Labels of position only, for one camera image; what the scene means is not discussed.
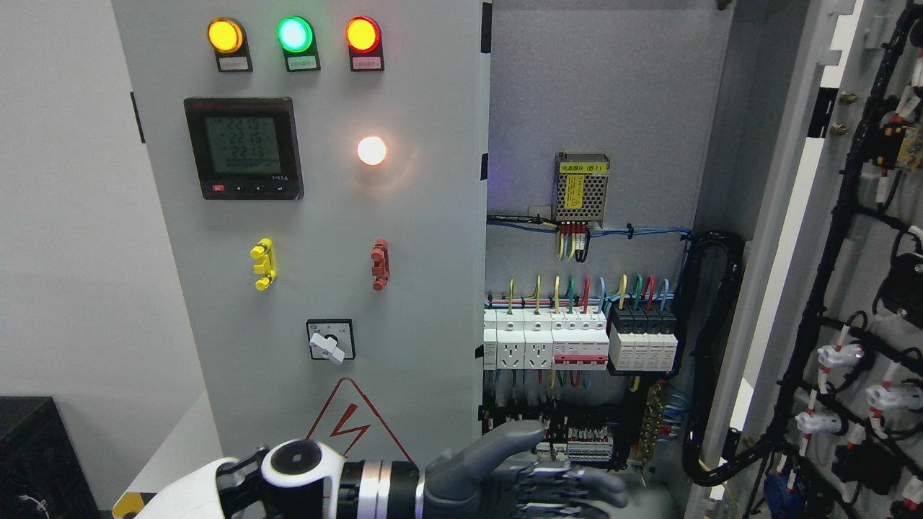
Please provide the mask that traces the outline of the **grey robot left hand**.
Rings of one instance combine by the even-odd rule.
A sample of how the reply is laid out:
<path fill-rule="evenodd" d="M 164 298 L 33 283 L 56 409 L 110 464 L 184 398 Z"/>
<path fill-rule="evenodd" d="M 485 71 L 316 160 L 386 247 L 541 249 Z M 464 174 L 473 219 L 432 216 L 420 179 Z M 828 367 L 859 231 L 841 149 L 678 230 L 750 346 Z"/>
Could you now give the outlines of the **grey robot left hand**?
<path fill-rule="evenodd" d="M 537 420 L 507 422 L 426 466 L 425 518 L 614 518 L 626 509 L 620 476 L 570 461 L 540 461 Z"/>

